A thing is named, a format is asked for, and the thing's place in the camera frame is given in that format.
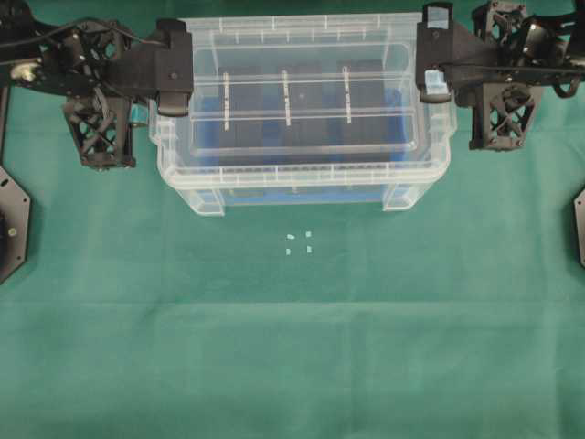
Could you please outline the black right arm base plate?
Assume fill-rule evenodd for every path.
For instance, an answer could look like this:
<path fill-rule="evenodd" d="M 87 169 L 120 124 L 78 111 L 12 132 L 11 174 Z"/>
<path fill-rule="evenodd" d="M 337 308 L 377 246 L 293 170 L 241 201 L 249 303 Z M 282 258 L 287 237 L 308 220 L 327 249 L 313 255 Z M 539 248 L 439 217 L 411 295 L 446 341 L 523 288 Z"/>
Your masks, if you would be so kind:
<path fill-rule="evenodd" d="M 573 212 L 579 252 L 579 262 L 585 267 L 585 189 L 573 199 Z"/>

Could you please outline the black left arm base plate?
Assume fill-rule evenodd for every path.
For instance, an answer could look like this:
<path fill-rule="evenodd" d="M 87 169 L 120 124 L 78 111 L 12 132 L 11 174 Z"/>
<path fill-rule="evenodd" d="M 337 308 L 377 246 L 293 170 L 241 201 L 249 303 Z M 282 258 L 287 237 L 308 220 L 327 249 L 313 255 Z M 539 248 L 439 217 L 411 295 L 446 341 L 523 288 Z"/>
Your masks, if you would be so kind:
<path fill-rule="evenodd" d="M 31 198 L 1 167 L 1 284 L 27 260 Z"/>

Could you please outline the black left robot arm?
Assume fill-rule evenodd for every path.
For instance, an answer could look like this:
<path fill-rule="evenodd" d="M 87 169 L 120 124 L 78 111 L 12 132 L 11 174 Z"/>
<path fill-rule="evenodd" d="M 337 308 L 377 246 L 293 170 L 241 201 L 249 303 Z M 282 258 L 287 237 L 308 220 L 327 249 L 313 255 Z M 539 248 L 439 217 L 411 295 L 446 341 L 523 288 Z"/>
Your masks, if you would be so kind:
<path fill-rule="evenodd" d="M 117 20 L 95 17 L 50 25 L 25 1 L 1 4 L 1 83 L 85 98 L 100 92 L 154 101 L 159 114 L 184 117 L 194 91 L 193 38 L 186 22 L 159 18 L 139 37 Z"/>

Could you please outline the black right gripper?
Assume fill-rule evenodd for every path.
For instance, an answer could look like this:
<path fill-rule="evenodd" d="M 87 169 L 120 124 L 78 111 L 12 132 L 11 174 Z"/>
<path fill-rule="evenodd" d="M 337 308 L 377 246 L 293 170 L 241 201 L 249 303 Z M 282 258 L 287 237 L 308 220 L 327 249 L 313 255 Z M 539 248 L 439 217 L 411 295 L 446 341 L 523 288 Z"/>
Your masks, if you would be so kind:
<path fill-rule="evenodd" d="M 494 66 L 496 47 L 453 21 L 452 3 L 428 3 L 417 25 L 416 84 L 424 103 L 446 103 L 451 90 L 481 79 Z"/>

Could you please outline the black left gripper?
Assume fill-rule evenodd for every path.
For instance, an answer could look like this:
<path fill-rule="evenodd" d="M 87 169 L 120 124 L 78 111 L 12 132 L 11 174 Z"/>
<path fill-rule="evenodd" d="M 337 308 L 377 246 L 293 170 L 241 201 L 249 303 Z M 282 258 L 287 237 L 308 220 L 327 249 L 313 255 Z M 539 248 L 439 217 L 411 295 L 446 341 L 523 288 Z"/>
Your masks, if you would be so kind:
<path fill-rule="evenodd" d="M 150 38 L 138 43 L 105 68 L 104 82 L 125 95 L 156 96 L 157 112 L 164 117 L 186 117 L 193 92 L 192 36 L 186 23 L 157 18 Z"/>

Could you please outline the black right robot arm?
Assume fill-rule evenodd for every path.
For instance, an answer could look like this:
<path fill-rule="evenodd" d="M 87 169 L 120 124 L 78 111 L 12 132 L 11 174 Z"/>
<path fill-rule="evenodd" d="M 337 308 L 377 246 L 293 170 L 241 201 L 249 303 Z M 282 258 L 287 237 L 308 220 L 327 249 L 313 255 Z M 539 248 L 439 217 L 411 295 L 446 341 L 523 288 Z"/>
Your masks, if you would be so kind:
<path fill-rule="evenodd" d="M 584 4 L 571 13 L 530 15 L 524 4 L 486 1 L 459 23 L 455 4 L 422 8 L 416 30 L 415 81 L 425 103 L 445 103 L 484 85 L 550 87 L 561 99 L 584 82 Z"/>

